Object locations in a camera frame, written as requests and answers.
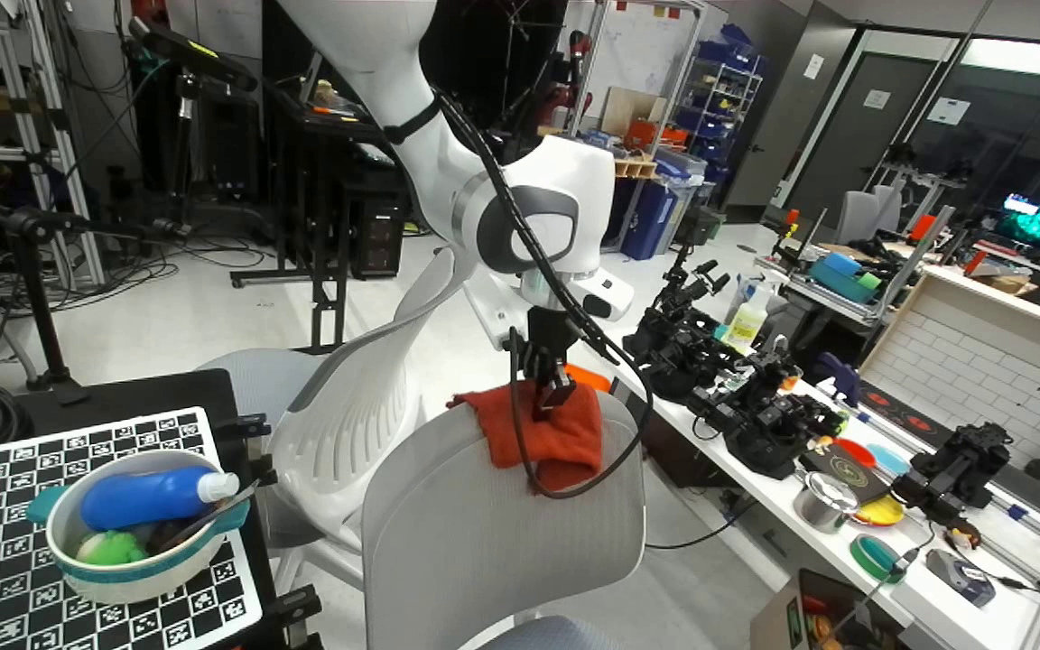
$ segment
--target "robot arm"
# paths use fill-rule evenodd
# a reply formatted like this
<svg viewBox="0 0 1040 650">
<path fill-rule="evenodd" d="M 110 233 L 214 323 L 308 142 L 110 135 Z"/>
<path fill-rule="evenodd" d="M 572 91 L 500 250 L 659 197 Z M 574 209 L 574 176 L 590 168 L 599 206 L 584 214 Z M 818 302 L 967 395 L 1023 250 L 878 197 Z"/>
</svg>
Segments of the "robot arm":
<svg viewBox="0 0 1040 650">
<path fill-rule="evenodd" d="M 401 128 L 438 101 L 419 67 L 419 40 L 438 0 L 282 0 L 282 7 L 381 128 Z M 515 206 L 446 116 L 424 122 L 395 153 L 417 184 L 424 215 L 447 246 L 500 274 L 522 274 L 527 302 L 559 312 L 515 227 Z M 527 160 L 505 165 L 505 184 L 565 286 L 599 312 L 629 312 L 634 294 L 599 266 L 616 195 L 610 153 L 545 136 Z"/>
</svg>

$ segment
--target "box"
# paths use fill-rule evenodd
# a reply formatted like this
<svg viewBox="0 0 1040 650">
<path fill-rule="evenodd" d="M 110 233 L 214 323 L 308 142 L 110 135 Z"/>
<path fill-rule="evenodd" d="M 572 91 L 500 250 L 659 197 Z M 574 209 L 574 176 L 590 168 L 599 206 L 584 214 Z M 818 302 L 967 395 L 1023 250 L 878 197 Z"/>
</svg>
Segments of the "box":
<svg viewBox="0 0 1040 650">
<path fill-rule="evenodd" d="M 899 636 L 905 628 L 889 614 L 883 614 L 859 589 L 813 572 L 800 572 L 770 598 L 770 608 L 753 616 L 753 650 L 905 650 Z"/>
</svg>

